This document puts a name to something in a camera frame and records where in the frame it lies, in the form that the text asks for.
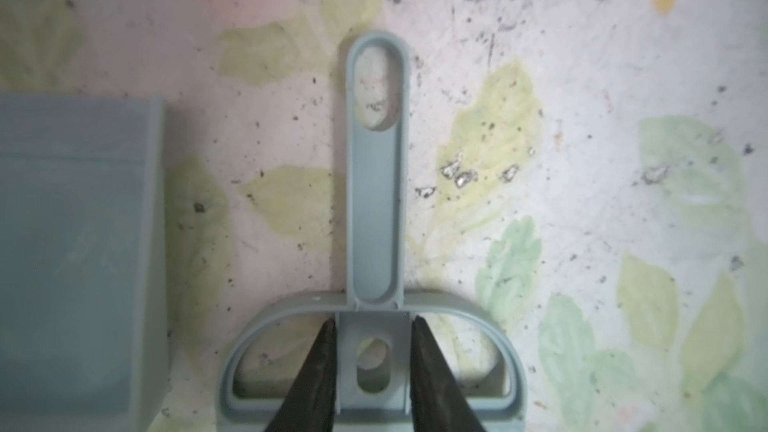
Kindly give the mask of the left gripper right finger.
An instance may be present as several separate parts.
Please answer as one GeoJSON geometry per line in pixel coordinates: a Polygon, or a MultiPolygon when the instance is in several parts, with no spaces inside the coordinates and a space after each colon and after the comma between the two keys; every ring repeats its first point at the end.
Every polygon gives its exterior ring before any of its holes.
{"type": "Polygon", "coordinates": [[[420,316],[411,328],[410,399],[416,432],[485,432],[420,316]]]}

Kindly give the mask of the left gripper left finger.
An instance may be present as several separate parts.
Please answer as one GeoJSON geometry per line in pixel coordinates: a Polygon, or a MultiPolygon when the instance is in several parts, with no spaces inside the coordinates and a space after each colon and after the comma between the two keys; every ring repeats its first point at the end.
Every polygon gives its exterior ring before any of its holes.
{"type": "Polygon", "coordinates": [[[332,431],[337,365],[337,329],[335,321],[328,319],[321,326],[298,375],[266,431],[332,431]]]}

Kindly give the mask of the grey-blue hand brush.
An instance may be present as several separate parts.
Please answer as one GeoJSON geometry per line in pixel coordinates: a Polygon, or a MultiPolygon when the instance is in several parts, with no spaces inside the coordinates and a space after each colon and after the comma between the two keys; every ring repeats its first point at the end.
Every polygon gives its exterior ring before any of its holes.
{"type": "Polygon", "coordinates": [[[371,47],[393,54],[401,76],[410,76],[405,43],[385,31],[361,35],[346,57],[347,288],[283,300],[257,315],[237,338],[219,376],[216,427],[220,431],[266,431],[282,398],[240,397],[235,372],[249,346],[281,322],[306,314],[333,319],[337,329],[337,388],[332,431],[415,431],[410,399],[411,328],[415,317],[452,315],[471,323],[496,346],[507,391],[468,397],[485,431],[525,427],[526,378],[502,329],[477,305],[440,292],[404,288],[404,238],[409,100],[397,119],[370,128],[356,116],[355,66],[371,47]]]}

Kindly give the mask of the grey-blue dustpan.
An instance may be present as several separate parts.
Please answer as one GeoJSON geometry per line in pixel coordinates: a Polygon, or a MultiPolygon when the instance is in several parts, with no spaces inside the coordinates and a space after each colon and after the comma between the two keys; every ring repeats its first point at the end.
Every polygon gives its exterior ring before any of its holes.
{"type": "Polygon", "coordinates": [[[166,393],[159,99],[1,97],[1,427],[145,431],[166,393]]]}

